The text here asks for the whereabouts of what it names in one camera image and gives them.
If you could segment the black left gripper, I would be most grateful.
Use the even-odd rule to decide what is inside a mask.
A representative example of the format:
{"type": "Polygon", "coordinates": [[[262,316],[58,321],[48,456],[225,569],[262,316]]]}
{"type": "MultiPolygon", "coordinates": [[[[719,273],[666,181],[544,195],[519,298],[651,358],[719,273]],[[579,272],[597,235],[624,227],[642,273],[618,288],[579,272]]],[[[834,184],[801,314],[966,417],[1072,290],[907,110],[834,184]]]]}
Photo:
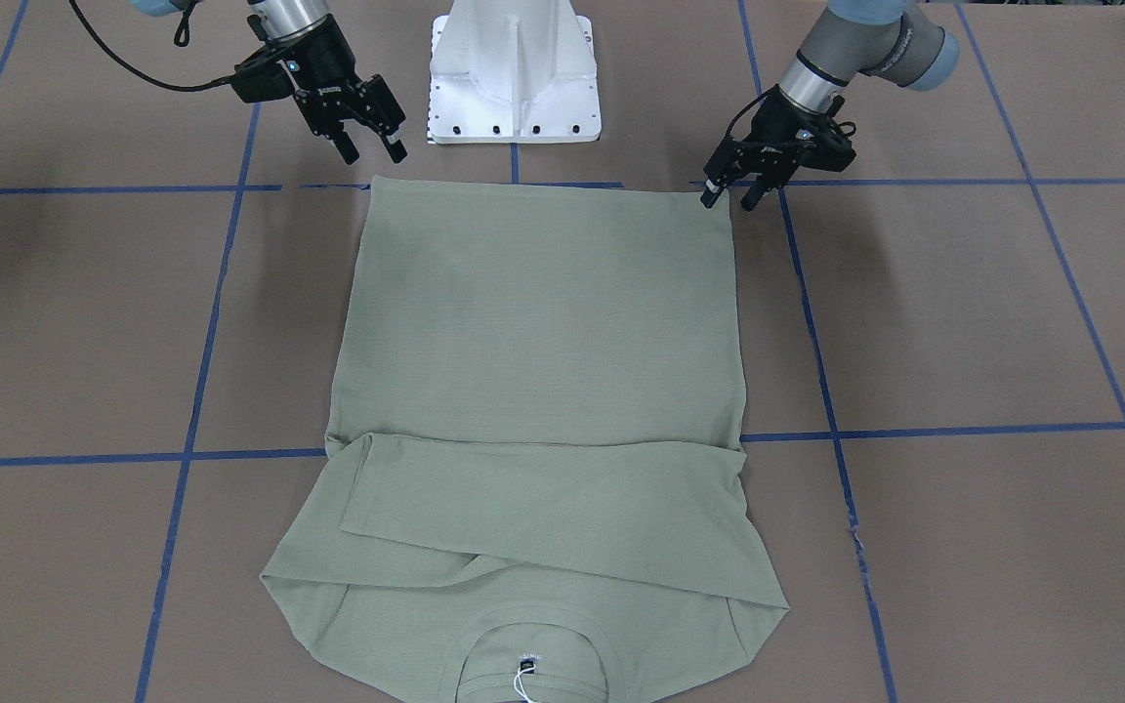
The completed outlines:
{"type": "Polygon", "coordinates": [[[756,180],[740,199],[744,211],[754,211],[773,188],[786,186],[801,168],[839,173],[856,157],[852,136],[855,124],[838,123],[845,103],[842,94],[824,100],[821,112],[802,108],[780,85],[759,94],[738,111],[713,155],[706,160],[700,202],[713,209],[729,186],[754,174],[756,180]]]}

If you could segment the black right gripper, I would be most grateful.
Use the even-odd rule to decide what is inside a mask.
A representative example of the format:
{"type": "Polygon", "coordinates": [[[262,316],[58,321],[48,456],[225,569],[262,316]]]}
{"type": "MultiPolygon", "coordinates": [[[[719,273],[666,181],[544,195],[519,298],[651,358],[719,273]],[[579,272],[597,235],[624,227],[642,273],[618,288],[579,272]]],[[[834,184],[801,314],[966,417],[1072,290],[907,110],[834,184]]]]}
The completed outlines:
{"type": "Polygon", "coordinates": [[[341,160],[360,159],[346,124],[378,135],[393,163],[410,155],[400,138],[405,112],[380,74],[360,76],[338,22],[323,21],[290,39],[268,40],[233,67],[233,92],[245,103],[290,99],[318,137],[332,138],[341,160]]]}

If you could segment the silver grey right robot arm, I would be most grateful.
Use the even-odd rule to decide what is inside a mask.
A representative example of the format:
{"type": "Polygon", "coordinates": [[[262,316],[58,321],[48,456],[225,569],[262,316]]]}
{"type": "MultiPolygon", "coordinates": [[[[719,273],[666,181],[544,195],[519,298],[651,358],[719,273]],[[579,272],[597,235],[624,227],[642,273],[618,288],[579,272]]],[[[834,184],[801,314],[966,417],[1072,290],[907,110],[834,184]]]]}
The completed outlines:
{"type": "Polygon", "coordinates": [[[243,103],[291,100],[313,135],[327,139],[345,164],[360,159],[346,132],[356,123],[380,139],[393,163],[410,151],[400,128],[406,117],[384,76],[362,79],[356,54],[326,1],[250,1],[248,26],[260,45],[230,74],[183,85],[150,76],[124,58],[130,74],[169,92],[207,92],[228,85],[243,103]]]}

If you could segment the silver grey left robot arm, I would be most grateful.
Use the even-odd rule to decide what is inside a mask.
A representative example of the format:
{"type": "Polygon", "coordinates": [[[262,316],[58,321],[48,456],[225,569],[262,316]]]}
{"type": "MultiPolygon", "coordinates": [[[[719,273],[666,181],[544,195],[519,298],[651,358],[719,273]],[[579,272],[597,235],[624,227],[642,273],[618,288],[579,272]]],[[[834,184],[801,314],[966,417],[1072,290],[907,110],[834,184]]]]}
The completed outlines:
{"type": "Polygon", "coordinates": [[[740,205],[750,211],[800,169],[842,173],[856,157],[854,123],[839,123],[845,89],[860,75],[930,92],[956,66],[958,43],[914,1],[829,1],[784,75],[742,106],[706,160],[700,201],[711,208],[738,180],[753,178],[740,205]]]}

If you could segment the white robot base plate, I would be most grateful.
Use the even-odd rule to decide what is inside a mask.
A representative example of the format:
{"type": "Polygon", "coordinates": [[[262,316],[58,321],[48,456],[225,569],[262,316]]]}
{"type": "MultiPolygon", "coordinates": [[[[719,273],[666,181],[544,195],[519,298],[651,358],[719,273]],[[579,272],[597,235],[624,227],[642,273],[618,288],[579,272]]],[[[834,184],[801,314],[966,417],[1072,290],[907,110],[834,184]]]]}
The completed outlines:
{"type": "Polygon", "coordinates": [[[454,1],[430,40],[429,143],[598,139],[593,24],[570,1],[454,1]]]}

